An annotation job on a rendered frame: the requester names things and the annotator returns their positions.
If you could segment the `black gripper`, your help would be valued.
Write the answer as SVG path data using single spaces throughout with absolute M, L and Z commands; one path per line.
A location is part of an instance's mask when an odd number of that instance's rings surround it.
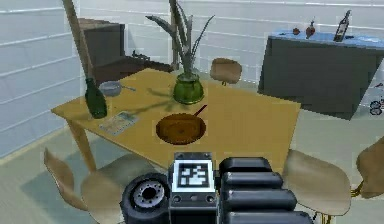
M 124 189 L 120 208 L 125 224 L 170 224 L 170 188 L 161 173 L 147 173 Z

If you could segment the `yellow wooden dining table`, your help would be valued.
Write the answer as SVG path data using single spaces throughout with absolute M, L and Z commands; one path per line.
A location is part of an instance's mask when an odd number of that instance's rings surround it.
M 204 81 L 205 97 L 194 105 L 183 106 L 172 98 L 173 74 L 145 69 L 122 80 L 134 91 L 124 91 L 109 100 L 110 117 L 121 111 L 138 116 L 138 122 L 113 136 L 99 128 L 100 119 L 88 112 L 85 99 L 66 102 L 52 109 L 64 118 L 80 149 L 88 169 L 96 169 L 86 136 L 92 132 L 151 162 L 168 167 L 178 151 L 211 152 L 216 162 L 227 157 L 262 156 L 272 168 L 284 168 L 296 126 L 300 105 L 251 91 Z M 156 124 L 172 113 L 198 113 L 207 130 L 198 141 L 186 146 L 172 146 L 156 135 Z

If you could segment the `pale printed book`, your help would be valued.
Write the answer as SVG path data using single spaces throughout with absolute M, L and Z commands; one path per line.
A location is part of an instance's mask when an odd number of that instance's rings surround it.
M 122 111 L 115 116 L 107 119 L 99 128 L 111 135 L 119 135 L 127 128 L 133 126 L 139 118 L 127 111 Z

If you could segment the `dark green glass bottle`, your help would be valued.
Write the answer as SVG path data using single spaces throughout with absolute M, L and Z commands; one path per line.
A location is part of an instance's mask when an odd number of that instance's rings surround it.
M 91 116 L 102 119 L 107 116 L 107 104 L 103 93 L 95 85 L 92 78 L 86 78 L 85 101 Z

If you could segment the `grey bowl with spoon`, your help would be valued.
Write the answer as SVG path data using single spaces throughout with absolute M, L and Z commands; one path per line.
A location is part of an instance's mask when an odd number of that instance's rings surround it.
M 124 86 L 119 81 L 106 81 L 99 85 L 99 90 L 107 97 L 118 96 L 123 88 L 135 91 L 135 88 Z

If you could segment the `house plant in green pot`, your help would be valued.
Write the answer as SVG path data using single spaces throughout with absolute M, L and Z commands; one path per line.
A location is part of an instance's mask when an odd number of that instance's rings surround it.
M 187 16 L 184 9 L 177 0 L 168 0 L 172 23 L 155 15 L 148 15 L 147 19 L 155 22 L 166 33 L 168 33 L 181 60 L 183 72 L 176 78 L 173 88 L 175 101 L 191 105 L 204 98 L 204 90 L 199 75 L 193 71 L 197 49 L 200 41 L 214 16 L 211 16 L 205 23 L 202 31 L 195 41 L 192 41 L 193 16 Z

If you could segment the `tan leaning pole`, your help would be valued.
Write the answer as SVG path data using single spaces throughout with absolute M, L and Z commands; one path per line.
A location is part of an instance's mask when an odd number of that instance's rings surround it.
M 72 0 L 62 0 L 66 12 L 67 20 L 71 28 L 74 43 L 79 55 L 79 59 L 86 78 L 93 78 L 92 62 L 88 54 L 88 47 L 84 33 L 80 28 L 80 23 Z

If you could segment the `dark grey blue-topped counter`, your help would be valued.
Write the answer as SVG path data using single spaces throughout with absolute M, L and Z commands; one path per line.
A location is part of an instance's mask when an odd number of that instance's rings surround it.
M 355 35 L 335 42 L 331 33 L 276 31 L 267 38 L 259 92 L 349 120 L 383 60 L 382 38 Z

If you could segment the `dark wine bottle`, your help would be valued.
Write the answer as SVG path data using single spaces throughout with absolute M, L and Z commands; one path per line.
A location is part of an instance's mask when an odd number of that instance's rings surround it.
M 348 26 L 349 26 L 350 14 L 351 14 L 351 11 L 348 10 L 346 12 L 344 18 L 339 22 L 337 31 L 336 31 L 334 38 L 333 38 L 334 42 L 341 42 L 344 39 L 345 33 L 346 33 Z

